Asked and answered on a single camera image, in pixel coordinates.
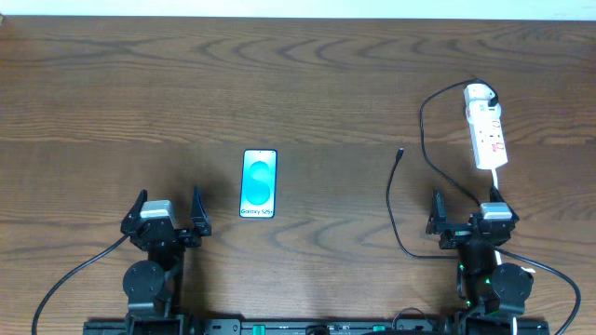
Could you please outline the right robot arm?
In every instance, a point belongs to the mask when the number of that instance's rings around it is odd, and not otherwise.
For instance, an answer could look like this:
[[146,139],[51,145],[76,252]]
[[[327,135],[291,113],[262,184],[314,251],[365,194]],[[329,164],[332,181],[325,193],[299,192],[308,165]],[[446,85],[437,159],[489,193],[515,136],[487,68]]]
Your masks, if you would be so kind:
[[440,237],[441,249],[457,251],[457,290],[467,308],[454,314],[453,334],[515,334],[518,316],[532,292],[533,276],[500,261],[496,249],[508,242],[519,216],[496,188],[490,201],[465,223],[451,223],[442,194],[435,190],[426,233]]

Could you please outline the blue Samsung Galaxy smartphone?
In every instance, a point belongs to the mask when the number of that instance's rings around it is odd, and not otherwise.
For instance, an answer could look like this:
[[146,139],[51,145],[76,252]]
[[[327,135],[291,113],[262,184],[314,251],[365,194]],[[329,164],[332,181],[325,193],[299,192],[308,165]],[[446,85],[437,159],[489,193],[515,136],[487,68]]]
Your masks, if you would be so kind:
[[247,149],[243,154],[239,216],[272,219],[275,216],[278,152]]

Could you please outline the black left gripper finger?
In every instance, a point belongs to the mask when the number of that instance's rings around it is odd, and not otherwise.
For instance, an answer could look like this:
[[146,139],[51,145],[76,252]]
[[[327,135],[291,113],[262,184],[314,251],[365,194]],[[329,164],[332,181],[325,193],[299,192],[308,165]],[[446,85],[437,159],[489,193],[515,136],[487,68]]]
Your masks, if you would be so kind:
[[204,209],[200,191],[197,186],[195,186],[193,189],[190,219],[198,231],[210,230],[209,217]]
[[135,200],[133,206],[122,220],[122,224],[132,224],[138,221],[141,217],[143,204],[147,201],[147,191],[142,189]]

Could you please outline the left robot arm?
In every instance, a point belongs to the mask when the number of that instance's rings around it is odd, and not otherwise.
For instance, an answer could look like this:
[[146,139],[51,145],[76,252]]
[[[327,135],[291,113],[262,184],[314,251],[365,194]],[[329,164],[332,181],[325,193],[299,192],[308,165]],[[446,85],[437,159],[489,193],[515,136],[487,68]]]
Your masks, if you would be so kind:
[[199,188],[191,200],[188,228],[176,228],[169,200],[149,201],[142,190],[121,222],[120,231],[147,259],[131,265],[123,277],[128,296],[128,334],[200,334],[201,322],[181,307],[184,254],[211,235]]

